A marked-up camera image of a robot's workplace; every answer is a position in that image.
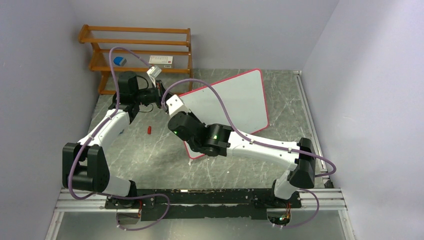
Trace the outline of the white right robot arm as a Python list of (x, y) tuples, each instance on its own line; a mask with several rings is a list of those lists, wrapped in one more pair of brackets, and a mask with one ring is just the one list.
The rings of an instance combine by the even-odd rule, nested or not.
[(275, 207), (282, 207), (295, 191), (315, 187), (315, 150), (308, 138), (287, 142), (237, 133), (228, 125), (205, 125), (183, 111), (174, 114), (167, 126), (193, 152), (209, 157), (250, 157), (284, 167), (269, 197)]

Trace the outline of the pink framed whiteboard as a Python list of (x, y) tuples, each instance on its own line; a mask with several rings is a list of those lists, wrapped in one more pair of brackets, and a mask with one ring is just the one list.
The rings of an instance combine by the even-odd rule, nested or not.
[[(222, 99), (231, 121), (242, 132), (253, 134), (269, 126), (262, 71), (258, 68), (211, 84)], [(229, 122), (210, 88), (203, 86), (179, 96), (206, 125)]]

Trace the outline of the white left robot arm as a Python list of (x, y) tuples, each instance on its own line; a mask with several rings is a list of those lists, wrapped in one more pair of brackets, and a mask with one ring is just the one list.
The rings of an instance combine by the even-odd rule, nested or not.
[(88, 135), (63, 147), (62, 184), (65, 188), (118, 196), (126, 208), (138, 203), (135, 183), (111, 175), (105, 156), (114, 140), (133, 122), (141, 105), (160, 108), (161, 100), (170, 97), (161, 80), (139, 88), (138, 78), (133, 71), (120, 73), (116, 81), (118, 90), (105, 117)]

